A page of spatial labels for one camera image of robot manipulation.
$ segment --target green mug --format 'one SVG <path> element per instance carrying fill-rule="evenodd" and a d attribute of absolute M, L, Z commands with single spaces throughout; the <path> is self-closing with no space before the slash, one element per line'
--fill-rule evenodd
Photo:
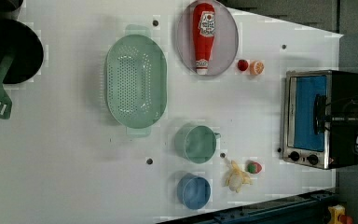
<path fill-rule="evenodd" d="M 175 136 L 177 153 L 195 163 L 204 163 L 211 159 L 216 151 L 216 139 L 220 133 L 214 133 L 206 126 L 187 124 Z"/>

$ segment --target pan handle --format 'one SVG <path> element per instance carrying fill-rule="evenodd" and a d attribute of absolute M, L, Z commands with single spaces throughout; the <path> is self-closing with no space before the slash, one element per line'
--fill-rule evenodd
<path fill-rule="evenodd" d="M 132 129 L 127 127 L 127 135 L 133 138 L 142 138 L 150 135 L 152 131 L 151 127 L 143 128 L 143 129 Z"/>
<path fill-rule="evenodd" d="M 130 24 L 126 27 L 126 35 L 144 35 L 146 37 L 151 36 L 149 28 L 141 25 Z"/>

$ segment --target white tabletop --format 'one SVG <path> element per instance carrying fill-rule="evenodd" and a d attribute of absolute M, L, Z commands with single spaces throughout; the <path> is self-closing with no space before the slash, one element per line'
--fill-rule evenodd
<path fill-rule="evenodd" d="M 335 186 L 335 172 L 286 163 L 280 146 L 287 70 L 337 69 L 340 35 L 231 10 L 240 32 L 238 59 L 262 60 L 250 78 L 235 64 L 221 76 L 190 72 L 175 50 L 174 30 L 189 0 L 32 0 L 20 21 L 40 36 L 39 75 L 6 86 L 12 117 L 0 120 L 0 224 L 154 223 Z M 152 20 L 159 20 L 154 28 Z M 127 24 L 145 25 L 168 63 L 168 104 L 147 138 L 130 139 L 109 113 L 103 60 Z M 175 155 L 185 123 L 222 137 L 213 158 L 193 164 Z M 241 193 L 223 187 L 225 152 L 243 168 L 263 165 Z M 146 165 L 147 158 L 154 163 Z M 181 205 L 176 184 L 186 172 L 206 177 L 211 200 L 199 211 Z"/>

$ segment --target ketchup label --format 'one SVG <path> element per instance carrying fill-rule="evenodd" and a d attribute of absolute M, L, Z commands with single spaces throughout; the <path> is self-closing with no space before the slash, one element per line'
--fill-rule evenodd
<path fill-rule="evenodd" d="M 208 67 L 208 61 L 206 61 L 205 59 L 198 60 L 198 61 L 196 61 L 196 66 L 198 68 L 200 68 L 200 67 Z"/>
<path fill-rule="evenodd" d="M 203 11 L 199 23 L 200 34 L 206 37 L 214 36 L 214 12 Z"/>

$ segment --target black frying pan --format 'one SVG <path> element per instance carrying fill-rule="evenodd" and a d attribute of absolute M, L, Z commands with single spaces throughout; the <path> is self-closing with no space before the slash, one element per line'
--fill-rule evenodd
<path fill-rule="evenodd" d="M 42 65 L 42 43 L 34 31 L 21 22 L 0 20 L 0 63 L 9 46 L 16 49 L 16 57 L 4 83 L 22 83 L 33 77 Z"/>

